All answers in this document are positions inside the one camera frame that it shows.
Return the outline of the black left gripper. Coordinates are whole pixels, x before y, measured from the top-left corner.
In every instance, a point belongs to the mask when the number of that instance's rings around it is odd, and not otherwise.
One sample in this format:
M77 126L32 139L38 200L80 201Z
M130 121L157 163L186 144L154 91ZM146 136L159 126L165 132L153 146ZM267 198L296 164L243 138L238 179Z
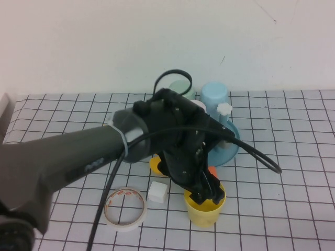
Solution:
M218 178L210 173L208 152L219 142L219 132L214 129L181 126L161 132L170 141L163 143L159 153L159 170L174 183L191 193L196 204L202 204L208 197L219 204L226 193Z

